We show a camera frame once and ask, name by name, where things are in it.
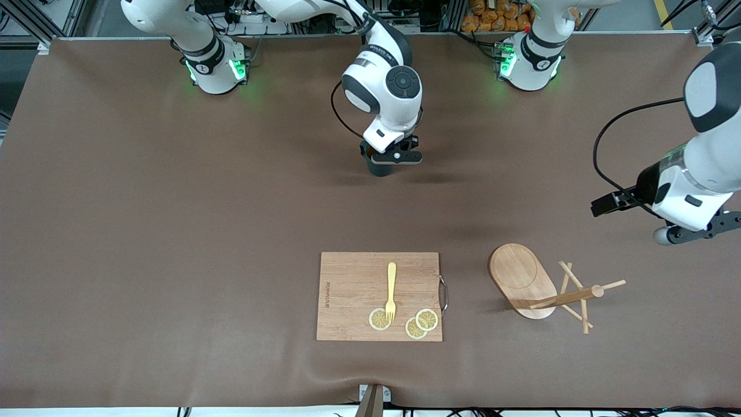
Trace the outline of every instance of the lemon slice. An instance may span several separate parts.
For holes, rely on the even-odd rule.
[[[414,322],[424,332],[432,332],[437,327],[439,320],[437,313],[430,309],[421,309],[414,318]]]
[[[415,320],[414,317],[412,317],[409,320],[407,320],[407,324],[406,324],[405,328],[407,330],[407,336],[409,336],[410,338],[412,338],[412,339],[414,339],[416,341],[418,341],[421,338],[424,338],[427,335],[427,332],[426,331],[420,329],[416,325],[416,320]]]
[[[391,323],[386,320],[386,310],[384,309],[375,309],[370,312],[368,323],[376,330],[386,330],[391,325]]]

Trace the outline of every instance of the wooden plate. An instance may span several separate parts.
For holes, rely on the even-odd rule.
[[[546,318],[556,307],[531,310],[533,301],[558,295],[543,265],[528,248],[508,243],[497,248],[489,258],[489,274],[512,307],[526,318]]]

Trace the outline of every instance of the metal handle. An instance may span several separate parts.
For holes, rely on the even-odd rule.
[[[445,280],[442,279],[442,275],[440,276],[440,285],[442,286],[442,301],[440,301],[440,305],[442,308],[440,309],[440,317],[445,316],[445,310],[448,309],[448,285],[445,283]]]

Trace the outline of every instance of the wooden cutting board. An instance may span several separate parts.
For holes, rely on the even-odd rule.
[[[546,318],[556,309],[530,309],[532,303],[558,295],[558,292],[538,258],[523,245],[508,243],[497,248],[489,258],[489,274],[523,317]]]
[[[387,267],[396,263],[396,319],[375,330],[368,316],[388,298]],[[323,252],[319,273],[318,341],[415,341],[405,325],[421,309],[438,316],[421,342],[442,341],[439,254],[433,252]]]

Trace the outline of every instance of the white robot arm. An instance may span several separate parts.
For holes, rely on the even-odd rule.
[[[412,136],[422,104],[422,83],[410,66],[412,50],[406,37],[358,0],[258,0],[270,16],[301,22],[332,13],[352,24],[367,39],[360,54],[342,74],[345,96],[358,109],[376,114],[363,133],[370,147],[365,156],[377,165],[417,164]]]
[[[204,19],[186,9],[194,0],[121,0],[129,22],[148,33],[171,37],[185,55],[191,76],[207,93],[226,93],[244,81],[244,46],[218,36]],[[417,164],[422,161],[412,135],[422,104],[422,83],[410,67],[406,37],[358,0],[259,0],[275,19],[294,23],[332,13],[351,23],[366,41],[342,75],[348,100],[376,114],[361,145],[369,163]]]
[[[219,36],[203,16],[186,11],[193,0],[121,0],[137,29],[172,38],[185,56],[190,77],[205,92],[224,94],[245,81],[245,46]]]
[[[561,51],[574,32],[576,22],[569,9],[607,7],[619,1],[528,0],[536,11],[535,22],[527,33],[516,33],[503,42],[512,51],[498,64],[499,77],[524,91],[545,87],[556,76]]]
[[[741,190],[741,42],[720,46],[685,83],[685,106],[697,136],[670,151],[626,189],[592,202],[594,216],[637,202],[667,221],[654,233],[663,245],[712,238],[741,228],[741,213],[722,205]]]

